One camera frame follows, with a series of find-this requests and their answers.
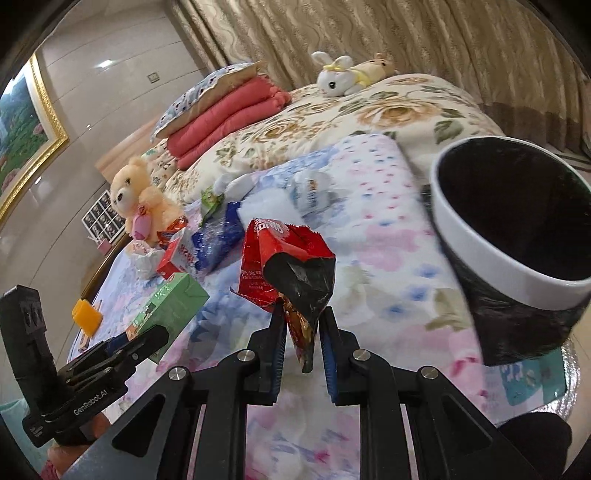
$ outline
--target photo frame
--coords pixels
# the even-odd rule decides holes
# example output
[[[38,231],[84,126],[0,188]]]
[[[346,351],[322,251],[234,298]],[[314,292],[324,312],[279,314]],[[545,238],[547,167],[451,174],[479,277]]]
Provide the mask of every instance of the photo frame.
[[[0,229],[67,141],[33,54],[0,96]]]
[[[125,219],[121,218],[111,206],[109,191],[105,190],[100,198],[82,217],[82,225],[90,234],[90,238],[99,244],[107,240],[113,244],[125,229]]]

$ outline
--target red box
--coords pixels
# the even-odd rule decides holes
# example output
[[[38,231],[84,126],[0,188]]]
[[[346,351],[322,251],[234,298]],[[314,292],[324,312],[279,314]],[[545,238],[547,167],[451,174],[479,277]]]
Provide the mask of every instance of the red box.
[[[195,278],[197,271],[195,270],[195,255],[193,254],[194,246],[193,240],[191,239],[192,234],[193,233],[185,227],[175,233],[171,238],[166,253],[156,268],[156,271],[166,280],[168,280],[173,273],[178,272],[188,273]]]

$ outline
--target curtain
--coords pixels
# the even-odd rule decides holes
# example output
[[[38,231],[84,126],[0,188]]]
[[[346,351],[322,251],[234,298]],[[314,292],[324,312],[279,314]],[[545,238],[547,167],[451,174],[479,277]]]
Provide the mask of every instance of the curtain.
[[[315,50],[358,62],[382,52],[401,73],[467,90],[507,135],[581,150],[588,80],[515,0],[170,1],[211,70],[267,60],[269,75],[291,90],[316,81]]]

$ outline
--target pink heart plush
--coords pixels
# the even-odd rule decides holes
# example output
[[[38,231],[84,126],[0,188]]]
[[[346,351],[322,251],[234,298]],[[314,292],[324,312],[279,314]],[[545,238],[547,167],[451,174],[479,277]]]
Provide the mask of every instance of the pink heart plush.
[[[134,222],[131,233],[134,240],[146,240],[150,234],[150,227],[152,226],[152,216],[146,211],[139,210],[134,215]]]

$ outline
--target red snack bag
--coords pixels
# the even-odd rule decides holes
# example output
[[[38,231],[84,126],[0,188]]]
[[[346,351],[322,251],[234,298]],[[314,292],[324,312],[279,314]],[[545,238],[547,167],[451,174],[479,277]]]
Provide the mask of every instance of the red snack bag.
[[[188,224],[189,221],[187,220],[187,217],[183,215],[168,225],[166,230],[157,231],[156,235],[158,236],[158,246],[166,250],[168,248],[168,244],[170,243],[170,239],[174,236],[174,234],[180,232]]]
[[[246,230],[238,294],[271,312],[277,297],[303,373],[312,371],[320,314],[335,286],[335,254],[307,226],[251,221]]]

